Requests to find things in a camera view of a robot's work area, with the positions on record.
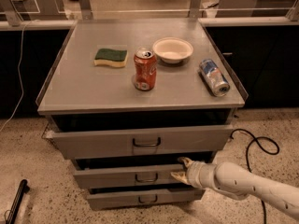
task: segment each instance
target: can lid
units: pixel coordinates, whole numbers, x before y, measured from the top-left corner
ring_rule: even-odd
[[[149,59],[153,56],[152,49],[140,48],[136,51],[135,55],[142,59]]]

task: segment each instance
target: sponge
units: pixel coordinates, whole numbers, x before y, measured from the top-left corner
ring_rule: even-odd
[[[94,65],[124,67],[127,63],[127,50],[99,49],[94,58]]]

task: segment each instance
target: metal post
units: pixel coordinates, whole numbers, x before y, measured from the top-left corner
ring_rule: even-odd
[[[21,19],[11,0],[0,0],[0,5],[6,14],[9,25],[19,26],[21,24]]]
[[[293,4],[293,7],[289,10],[286,17],[290,21],[298,21],[299,20],[299,0],[295,1],[295,3]]]
[[[199,12],[200,4],[201,4],[201,0],[191,0],[188,17],[190,17],[190,18],[201,17],[200,12]]]
[[[81,7],[82,19],[91,20],[93,19],[93,12],[90,0],[78,0]]]

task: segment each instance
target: can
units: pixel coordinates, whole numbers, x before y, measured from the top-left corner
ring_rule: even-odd
[[[154,88],[157,75],[157,59],[152,49],[140,48],[134,56],[135,87],[141,91]]]
[[[204,59],[201,61],[199,64],[199,73],[201,73],[215,96],[223,96],[230,90],[230,84],[213,60]]]

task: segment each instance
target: drawer handle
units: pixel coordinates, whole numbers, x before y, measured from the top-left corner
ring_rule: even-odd
[[[137,144],[135,139],[133,139],[133,145],[135,147],[157,147],[160,144],[161,144],[161,138],[160,137],[158,137],[157,143],[155,143],[155,144]]]
[[[157,180],[158,180],[158,174],[157,173],[156,173],[155,178],[153,178],[153,179],[144,179],[144,180],[138,179],[138,175],[135,175],[135,181],[138,182],[138,183],[153,183]]]
[[[139,203],[141,203],[141,204],[152,204],[152,203],[157,203],[157,201],[158,201],[158,196],[157,196],[157,194],[156,194],[156,195],[155,195],[155,199],[152,200],[152,201],[142,201],[142,200],[141,200],[141,197],[138,197],[138,201],[139,201]]]

